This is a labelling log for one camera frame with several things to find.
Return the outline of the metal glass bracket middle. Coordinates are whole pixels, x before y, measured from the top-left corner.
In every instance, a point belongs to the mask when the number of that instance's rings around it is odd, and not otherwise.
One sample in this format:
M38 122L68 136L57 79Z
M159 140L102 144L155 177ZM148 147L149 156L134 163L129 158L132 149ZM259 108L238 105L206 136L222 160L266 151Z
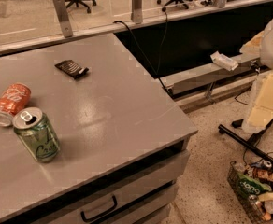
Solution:
M135 24L142 23L142 0L132 0L131 20Z

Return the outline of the metal glass bracket left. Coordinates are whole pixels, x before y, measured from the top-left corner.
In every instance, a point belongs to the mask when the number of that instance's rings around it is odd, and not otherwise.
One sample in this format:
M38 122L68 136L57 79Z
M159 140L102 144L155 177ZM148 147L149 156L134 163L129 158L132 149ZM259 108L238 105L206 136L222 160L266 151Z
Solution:
M73 31L65 6L65 0L52 0L62 34L65 38L72 37Z

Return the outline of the green la croix can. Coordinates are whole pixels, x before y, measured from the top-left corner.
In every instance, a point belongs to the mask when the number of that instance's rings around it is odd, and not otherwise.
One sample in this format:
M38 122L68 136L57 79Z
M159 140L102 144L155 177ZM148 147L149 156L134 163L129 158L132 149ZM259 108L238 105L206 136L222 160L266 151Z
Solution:
M12 124L14 133L36 161L50 162L60 151L58 137L41 109L23 109L13 118Z

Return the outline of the black rxbar chocolate bar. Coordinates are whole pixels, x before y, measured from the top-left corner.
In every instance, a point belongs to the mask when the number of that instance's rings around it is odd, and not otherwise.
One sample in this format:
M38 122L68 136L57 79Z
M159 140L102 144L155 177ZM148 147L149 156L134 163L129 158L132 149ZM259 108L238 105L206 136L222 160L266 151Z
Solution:
M55 67L72 77L74 80L85 76L89 71L87 67L81 67L73 60L64 60L57 63Z

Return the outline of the white wipes packet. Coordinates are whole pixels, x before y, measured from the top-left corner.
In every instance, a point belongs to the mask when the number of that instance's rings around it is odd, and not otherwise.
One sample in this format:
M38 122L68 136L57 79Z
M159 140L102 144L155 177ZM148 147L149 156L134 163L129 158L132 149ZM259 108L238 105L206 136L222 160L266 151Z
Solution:
M237 61L219 53L218 51L210 55L211 60L227 71L234 71L238 67Z

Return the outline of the black stand base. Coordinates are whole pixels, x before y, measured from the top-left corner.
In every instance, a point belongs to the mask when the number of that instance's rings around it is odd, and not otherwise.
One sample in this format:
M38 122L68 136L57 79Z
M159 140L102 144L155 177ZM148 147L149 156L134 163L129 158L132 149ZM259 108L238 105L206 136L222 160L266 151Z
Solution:
M259 156L261 159L270 161L273 168L273 157L271 157L269 154L266 154L257 147L257 143L261 140L262 135L266 132L266 130L271 126L272 123L273 119L266 125L266 128L264 130L259 133L252 134L248 140L245 140L242 137L238 136L236 133L224 127L222 124L218 126L218 129L220 134L227 134L228 136L239 142L246 149L252 151L255 155Z

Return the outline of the red coke can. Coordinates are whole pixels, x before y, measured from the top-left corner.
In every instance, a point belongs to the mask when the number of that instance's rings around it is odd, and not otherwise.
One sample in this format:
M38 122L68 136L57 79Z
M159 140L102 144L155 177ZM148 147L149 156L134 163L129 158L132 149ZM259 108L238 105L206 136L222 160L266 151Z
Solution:
M22 83L7 87L0 97L0 126L9 127L13 118L25 108L31 97L31 90Z

